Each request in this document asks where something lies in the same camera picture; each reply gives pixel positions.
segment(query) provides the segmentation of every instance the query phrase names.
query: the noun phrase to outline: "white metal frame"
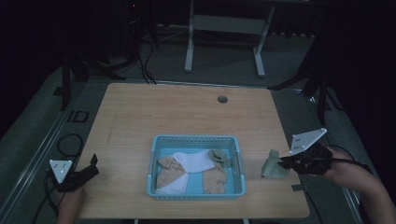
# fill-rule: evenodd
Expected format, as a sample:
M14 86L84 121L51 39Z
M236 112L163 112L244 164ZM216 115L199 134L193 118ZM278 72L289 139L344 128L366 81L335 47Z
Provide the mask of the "white metal frame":
M240 34L260 35L260 42L253 48L253 55L256 62L257 74L264 77L264 66L262 65L262 46L267 37L271 19L274 15L275 7L270 7L266 20L217 17L206 15L194 15L194 0L190 0L190 25L189 25L189 45L187 46L186 63L184 70L192 70L192 59L194 53L193 31L207 30Z

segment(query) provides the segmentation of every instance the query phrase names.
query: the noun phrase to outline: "dark background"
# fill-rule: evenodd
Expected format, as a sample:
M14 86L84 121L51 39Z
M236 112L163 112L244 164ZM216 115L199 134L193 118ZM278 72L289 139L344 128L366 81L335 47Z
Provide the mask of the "dark background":
M122 4L111 1L2 1L0 5L0 136L32 99L43 81L62 62L62 52L80 50L96 61L126 54L135 46L124 46L132 33L124 26ZM346 9L279 4L271 32L317 35L304 66L332 61L331 86L354 124L382 181L396 202L392 172L396 132L396 6L392 1L347 2ZM156 20L164 25L188 24L189 3L158 1ZM210 14L263 17L254 6L227 7L203 1L196 10Z

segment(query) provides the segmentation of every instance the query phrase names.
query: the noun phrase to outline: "black cable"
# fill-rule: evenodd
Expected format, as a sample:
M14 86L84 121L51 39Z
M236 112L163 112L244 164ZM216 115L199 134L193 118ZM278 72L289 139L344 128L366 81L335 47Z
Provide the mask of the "black cable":
M61 202L64 200L64 195L66 195L66 192L64 192L64 194L62 195L61 200L59 200L58 204L56 205L56 208L59 209L59 205L61 204Z
M340 162L347 162L347 163L351 163L351 164L358 165L358 166L362 167L363 169L368 171L370 174L373 173L368 165L362 164L362 163L357 162L357 161L351 161L351 160L347 160L347 159L336 159L336 158L331 158L331 159L327 159L327 158L312 158L311 160L312 161L340 161Z
M337 147L337 148L339 148L339 149L342 149L343 151L345 151L349 156L350 156L350 158L354 161L355 160L355 158L352 156L352 154L346 149L346 148L344 148L344 147L340 147L340 146L337 146L337 145L328 145L328 146L326 146L326 147Z
M137 59L140 62L140 68L142 70L142 77L143 77L143 79L146 80L146 82L148 84L157 84L155 82L154 77L151 75L150 71L147 69L149 58L150 58L150 56L152 54L152 51L153 51L154 47L146 40L143 40L143 42L148 43L150 45L150 52L148 54L148 57L147 57L145 63L143 63L142 58L140 57L140 54L139 53L137 54Z
M310 195L307 191L305 192L305 194L306 194L306 196L308 197L309 201L311 201L312 206L314 207L315 211L317 212L317 215L318 215L318 219L319 219L319 221L320 221L320 224L323 224L323 219L322 219L322 217L321 217L321 215L320 215L320 212L319 212L317 206L316 206L315 203L314 203L314 200L312 200L311 195Z
M78 147L78 153L77 153L77 154L68 154L68 153L63 152L62 149L61 149L61 143L62 143L62 141L63 141L65 138L70 137L70 136L75 136L75 137L78 138L79 147ZM81 137L79 134L77 134L77 133L70 133L70 134L67 134L67 135L63 136L61 139L59 139L58 144L57 144L57 148L58 148L58 151L59 151L62 155L67 156L67 157L74 157L74 161L76 161L76 159L77 159L79 156L81 156L82 149L83 149L83 147L84 147L83 145L84 145L84 141L82 140L82 137Z
M32 224L35 224L37 222L38 216L41 213L41 209L44 206L44 202L49 199L50 194L55 190L55 187L52 187L50 190L48 189L48 179L49 179L49 176L46 175L46 177L44 179L44 191L45 191L46 195L45 195L44 199L41 201L40 205L35 210L35 216L33 217ZM51 204L51 203L53 203L52 200L50 200L49 205L53 208L54 204Z
M135 55L129 55L124 62L112 64L109 66L105 66L105 68L110 69L111 71L119 70L123 67L126 67L136 61Z

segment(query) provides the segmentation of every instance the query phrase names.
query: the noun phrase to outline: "wooden table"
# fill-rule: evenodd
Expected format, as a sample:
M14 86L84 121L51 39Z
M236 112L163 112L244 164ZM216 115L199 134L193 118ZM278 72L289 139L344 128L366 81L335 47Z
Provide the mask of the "wooden table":
M221 104L220 95L228 102ZM234 135L242 153L247 190L231 201L156 201L147 194L157 134ZM261 177L270 150L289 146L271 92L263 89L184 85L110 84L79 161L96 153L100 174L86 185L81 218L307 217L296 173Z

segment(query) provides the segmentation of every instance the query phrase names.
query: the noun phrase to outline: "table leg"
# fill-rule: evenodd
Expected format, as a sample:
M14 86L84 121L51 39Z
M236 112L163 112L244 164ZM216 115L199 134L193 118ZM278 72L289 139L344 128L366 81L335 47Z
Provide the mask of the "table leg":
M194 43L193 43L193 19L194 19L194 1L190 0L190 26L189 26L189 45L187 46L186 63L184 65L184 71L190 72L192 69L192 57L194 53Z
M123 219L122 224L139 224L139 219Z
M265 24L262 27L260 43L256 48L253 48L253 55L254 55L254 60L256 62L257 75L259 77L265 76L264 66L262 65L262 46L264 45L265 37L267 37L268 30L271 24L271 19L274 15L274 11L275 11L275 7L270 7L267 19L265 20Z
M65 111L70 102L70 58L67 53L64 53L62 64L62 107Z

